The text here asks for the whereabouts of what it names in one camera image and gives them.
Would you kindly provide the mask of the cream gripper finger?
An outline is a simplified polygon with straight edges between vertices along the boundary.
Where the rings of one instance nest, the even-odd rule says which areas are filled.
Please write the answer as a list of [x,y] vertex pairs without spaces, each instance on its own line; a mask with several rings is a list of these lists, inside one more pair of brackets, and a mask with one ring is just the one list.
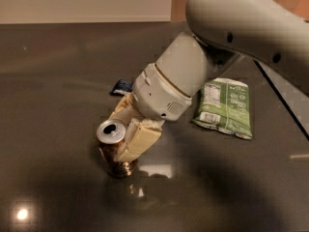
[[151,148],[162,135],[164,120],[132,118],[128,124],[125,141],[117,150],[114,161],[132,162]]
[[121,98],[109,118],[120,120],[127,125],[132,120],[135,120],[136,122],[141,122],[143,120],[143,116],[134,105],[133,95],[131,93],[128,93]]

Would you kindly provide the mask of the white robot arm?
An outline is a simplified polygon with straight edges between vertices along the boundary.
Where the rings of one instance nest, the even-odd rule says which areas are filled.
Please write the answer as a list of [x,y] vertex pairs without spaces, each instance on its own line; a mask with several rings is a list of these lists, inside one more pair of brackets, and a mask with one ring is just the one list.
[[240,56],[262,62],[309,94],[309,26],[273,0],[187,0],[188,31],[135,79],[112,116],[128,125],[116,161],[133,161],[176,121],[209,80]]

